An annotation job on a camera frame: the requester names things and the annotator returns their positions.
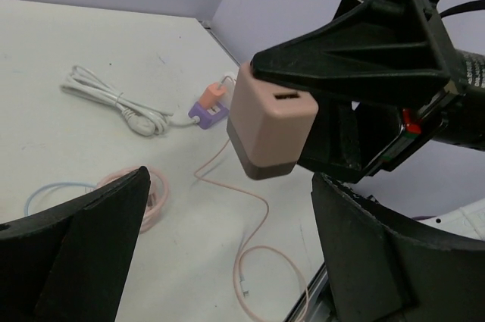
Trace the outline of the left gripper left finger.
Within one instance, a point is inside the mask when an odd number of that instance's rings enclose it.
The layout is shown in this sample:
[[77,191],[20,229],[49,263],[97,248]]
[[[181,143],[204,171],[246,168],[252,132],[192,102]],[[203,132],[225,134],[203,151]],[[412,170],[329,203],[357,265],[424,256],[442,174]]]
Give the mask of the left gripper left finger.
[[146,167],[1,225],[3,321],[113,321],[150,188]]

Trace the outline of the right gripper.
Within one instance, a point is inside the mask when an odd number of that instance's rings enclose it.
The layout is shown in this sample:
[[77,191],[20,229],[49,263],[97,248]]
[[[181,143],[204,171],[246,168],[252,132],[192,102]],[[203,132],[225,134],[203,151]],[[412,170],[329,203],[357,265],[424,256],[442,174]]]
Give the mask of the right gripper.
[[450,83],[455,49],[430,0],[363,0],[258,52],[251,66],[259,80],[319,94],[297,164],[345,183],[394,170],[444,130],[462,99]]

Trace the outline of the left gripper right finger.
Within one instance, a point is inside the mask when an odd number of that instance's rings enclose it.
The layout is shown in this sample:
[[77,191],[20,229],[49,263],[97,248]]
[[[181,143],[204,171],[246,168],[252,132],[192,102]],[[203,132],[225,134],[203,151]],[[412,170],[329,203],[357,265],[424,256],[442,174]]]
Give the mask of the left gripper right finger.
[[482,321],[484,243],[412,220],[323,174],[311,199],[341,321]]

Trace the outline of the dusty pink charger plug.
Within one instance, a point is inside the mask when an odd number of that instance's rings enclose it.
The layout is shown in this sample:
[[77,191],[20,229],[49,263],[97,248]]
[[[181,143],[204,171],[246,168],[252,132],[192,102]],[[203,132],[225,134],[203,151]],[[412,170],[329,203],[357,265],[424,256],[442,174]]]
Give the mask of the dusty pink charger plug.
[[246,175],[264,180],[291,173],[302,153],[318,103],[308,92],[256,79],[239,67],[227,133]]

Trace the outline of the white 80W charger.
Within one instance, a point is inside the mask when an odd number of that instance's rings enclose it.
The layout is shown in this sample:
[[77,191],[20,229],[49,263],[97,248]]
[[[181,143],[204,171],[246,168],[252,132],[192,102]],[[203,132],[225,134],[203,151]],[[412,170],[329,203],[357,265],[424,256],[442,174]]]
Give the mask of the white 80W charger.
[[230,109],[233,99],[233,93],[236,86],[236,74],[226,72],[217,83],[217,89],[221,90],[223,95],[219,102],[227,109]]

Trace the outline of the purple power strip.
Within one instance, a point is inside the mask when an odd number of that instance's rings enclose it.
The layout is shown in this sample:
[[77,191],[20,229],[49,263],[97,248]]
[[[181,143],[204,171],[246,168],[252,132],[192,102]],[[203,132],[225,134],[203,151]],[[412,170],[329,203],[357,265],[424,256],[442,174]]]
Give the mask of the purple power strip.
[[229,110],[219,102],[208,109],[203,108],[196,102],[188,112],[190,118],[199,120],[198,126],[203,130],[211,128],[227,117],[228,114]]

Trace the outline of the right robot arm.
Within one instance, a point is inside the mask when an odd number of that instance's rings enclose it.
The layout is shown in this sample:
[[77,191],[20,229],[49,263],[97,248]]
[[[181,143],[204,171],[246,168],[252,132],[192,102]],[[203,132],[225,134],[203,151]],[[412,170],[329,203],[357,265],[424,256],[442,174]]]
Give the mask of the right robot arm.
[[458,50],[439,0],[342,0],[324,27],[255,54],[255,78],[319,106],[298,163],[357,183],[431,140],[484,148],[484,57]]

